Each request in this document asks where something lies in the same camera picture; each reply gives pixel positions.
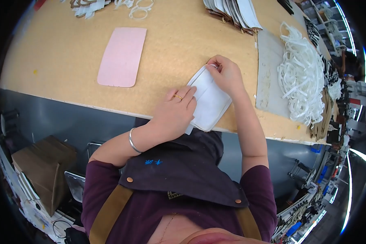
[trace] apron strap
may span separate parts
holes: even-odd
[[[133,190],[117,185],[106,202],[104,202],[89,232],[91,244],[105,244],[112,227],[117,221],[123,208],[132,196]],[[237,219],[239,220],[244,237],[261,241],[258,225],[249,208],[237,208]]]
[[[105,244],[118,216],[132,196],[133,190],[117,185],[104,202],[89,232],[91,244]]]
[[[237,208],[236,215],[241,229],[243,230],[244,237],[261,241],[258,225],[256,224],[254,216],[249,208]]]

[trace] work table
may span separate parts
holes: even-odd
[[[252,3],[261,26],[274,35],[280,35],[279,26],[285,21],[307,37],[305,27],[276,1]],[[126,6],[114,8],[112,3],[85,20],[74,16],[68,1],[50,0],[37,12],[26,13],[5,57],[0,88],[151,118],[168,89],[186,85],[210,57],[220,54],[239,65],[254,106],[258,82],[254,36],[210,15],[202,1],[156,1],[141,21],[130,19]],[[147,28],[137,80],[130,88],[103,86],[96,81],[116,27]],[[329,57],[327,49],[320,50]],[[303,124],[255,111],[267,139],[316,143]],[[215,130],[236,132],[233,104]]]

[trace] silver bangle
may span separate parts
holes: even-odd
[[[133,144],[133,140],[132,140],[132,131],[133,131],[133,129],[135,129],[135,128],[132,128],[132,129],[130,130],[130,132],[129,132],[129,142],[130,142],[130,145],[132,146],[132,148],[133,148],[137,153],[141,154],[142,152],[141,152],[140,150],[138,150],[138,149],[135,147],[135,145]]]

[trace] factory floor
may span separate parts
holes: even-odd
[[[62,103],[45,98],[25,95],[9,90],[0,90],[4,111],[17,109],[17,127],[29,142],[36,142],[48,135],[76,147],[79,160],[78,173],[85,174],[87,165],[86,147],[91,141],[107,141],[130,130],[134,117],[102,110]],[[241,177],[241,151],[237,134],[223,133],[224,156],[219,168],[239,182]],[[268,162],[276,198],[295,191],[294,180],[288,176],[298,159],[310,168],[318,168],[324,150],[319,154],[311,146],[267,140]]]

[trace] black and white fabric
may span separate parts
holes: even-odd
[[[305,25],[307,29],[307,35],[309,37],[309,40],[312,42],[315,48],[318,47],[318,41],[320,39],[320,33],[318,32],[317,26],[313,24],[312,21],[304,17]]]
[[[324,77],[328,80],[328,85],[333,85],[339,79],[339,73],[333,63],[332,59],[326,59],[322,54],[320,54],[321,59],[324,63]]]

